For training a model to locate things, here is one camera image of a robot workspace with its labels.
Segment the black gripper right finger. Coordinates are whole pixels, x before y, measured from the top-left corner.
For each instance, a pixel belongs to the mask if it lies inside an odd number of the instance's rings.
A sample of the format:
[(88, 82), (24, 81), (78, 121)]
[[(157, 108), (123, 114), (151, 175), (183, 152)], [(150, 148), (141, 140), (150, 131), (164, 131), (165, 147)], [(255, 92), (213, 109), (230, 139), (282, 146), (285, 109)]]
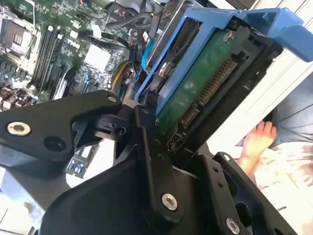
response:
[(196, 155), (193, 170), (201, 183), (213, 234), (296, 234), (228, 154)]

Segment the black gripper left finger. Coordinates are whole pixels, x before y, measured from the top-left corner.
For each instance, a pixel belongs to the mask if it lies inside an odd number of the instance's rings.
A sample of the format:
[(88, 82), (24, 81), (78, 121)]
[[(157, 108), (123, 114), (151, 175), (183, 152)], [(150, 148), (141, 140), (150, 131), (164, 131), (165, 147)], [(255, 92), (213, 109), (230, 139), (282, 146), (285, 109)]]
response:
[(183, 207), (155, 121), (153, 109), (132, 100), (124, 104), (105, 90), (11, 109), (0, 115), (0, 163), (53, 178), (75, 151), (110, 139), (114, 164), (134, 158), (143, 165), (148, 217), (179, 222)]

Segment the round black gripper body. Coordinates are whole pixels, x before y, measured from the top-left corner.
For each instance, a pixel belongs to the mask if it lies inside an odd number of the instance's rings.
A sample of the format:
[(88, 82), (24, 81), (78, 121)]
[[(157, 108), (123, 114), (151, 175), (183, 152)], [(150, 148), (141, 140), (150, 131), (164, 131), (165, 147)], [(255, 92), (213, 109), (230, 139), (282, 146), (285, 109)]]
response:
[(219, 164), (205, 156), (193, 172), (168, 157), (127, 159), (63, 193), (46, 211), (42, 235), (205, 235), (216, 230), (208, 191)]

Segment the person's bare hand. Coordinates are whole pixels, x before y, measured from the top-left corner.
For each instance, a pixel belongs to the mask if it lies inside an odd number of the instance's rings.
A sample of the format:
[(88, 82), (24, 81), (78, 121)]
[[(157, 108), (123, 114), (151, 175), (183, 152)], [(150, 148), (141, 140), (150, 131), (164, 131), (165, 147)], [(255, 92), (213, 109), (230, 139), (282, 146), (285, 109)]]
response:
[(271, 121), (259, 122), (245, 137), (241, 157), (258, 159), (273, 144), (277, 129)]

